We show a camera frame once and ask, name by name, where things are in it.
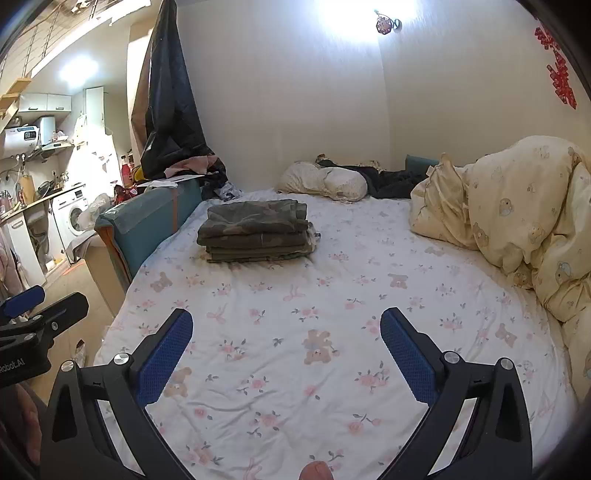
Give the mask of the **left hand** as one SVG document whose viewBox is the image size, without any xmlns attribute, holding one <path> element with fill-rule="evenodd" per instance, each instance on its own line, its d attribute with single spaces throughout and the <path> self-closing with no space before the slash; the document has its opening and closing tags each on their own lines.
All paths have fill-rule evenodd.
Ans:
<svg viewBox="0 0 591 480">
<path fill-rule="evenodd" d="M 1 390 L 1 418 L 9 421 L 24 447 L 32 465 L 40 465 L 42 428 L 40 416 L 45 403 L 27 383 L 18 383 Z"/>
</svg>

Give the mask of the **right hand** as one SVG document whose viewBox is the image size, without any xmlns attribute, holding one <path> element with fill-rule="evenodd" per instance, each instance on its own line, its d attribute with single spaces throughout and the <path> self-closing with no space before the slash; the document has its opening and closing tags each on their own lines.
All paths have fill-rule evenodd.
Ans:
<svg viewBox="0 0 591 480">
<path fill-rule="evenodd" d="M 301 470 L 300 480 L 334 480 L 332 470 L 322 461 L 314 461 L 305 465 Z"/>
</svg>

